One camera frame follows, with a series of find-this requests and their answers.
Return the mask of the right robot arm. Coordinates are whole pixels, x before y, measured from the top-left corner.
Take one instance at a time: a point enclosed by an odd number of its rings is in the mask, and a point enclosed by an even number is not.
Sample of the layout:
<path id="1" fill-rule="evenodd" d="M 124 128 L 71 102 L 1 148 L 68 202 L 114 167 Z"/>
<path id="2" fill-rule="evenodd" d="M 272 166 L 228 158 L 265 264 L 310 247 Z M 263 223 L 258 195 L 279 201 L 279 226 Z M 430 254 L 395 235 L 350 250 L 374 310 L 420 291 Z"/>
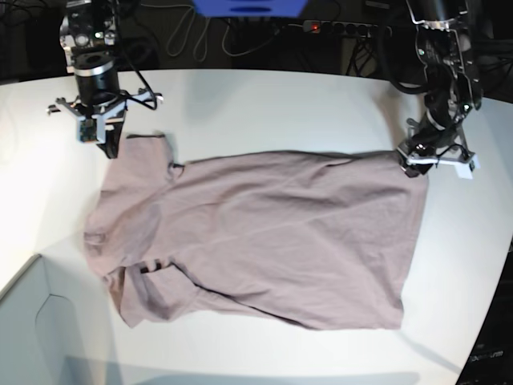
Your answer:
<path id="1" fill-rule="evenodd" d="M 46 109 L 49 116 L 68 113 L 75 121 L 78 141 L 99 147 L 111 160 L 119 153 L 128 107 L 137 104 L 154 111 L 164 100 L 129 59 L 121 35 L 121 14 L 119 1 L 66 3 L 59 41 L 78 95 L 72 101 L 57 98 Z M 143 84 L 135 94 L 119 85 L 121 59 L 126 60 Z"/>

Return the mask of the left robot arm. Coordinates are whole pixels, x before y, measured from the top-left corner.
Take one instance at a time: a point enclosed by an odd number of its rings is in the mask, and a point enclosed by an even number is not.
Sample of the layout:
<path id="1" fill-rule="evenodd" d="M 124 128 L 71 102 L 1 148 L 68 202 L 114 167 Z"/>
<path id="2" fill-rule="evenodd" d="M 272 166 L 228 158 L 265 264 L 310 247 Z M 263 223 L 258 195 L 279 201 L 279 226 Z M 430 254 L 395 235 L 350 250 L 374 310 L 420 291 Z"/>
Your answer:
<path id="1" fill-rule="evenodd" d="M 416 28 L 414 49 L 426 79 L 417 87 L 395 79 L 385 49 L 388 27 L 404 15 Z M 463 121 L 480 109 L 483 97 L 472 26 L 466 1 L 408 1 L 390 9 L 379 26 L 377 49 L 384 75 L 398 91 L 424 96 L 424 115 L 420 121 L 407 121 L 407 137 L 397 146 L 401 169 L 410 178 L 448 165 L 458 177 L 470 179 L 479 168 L 463 131 Z"/>

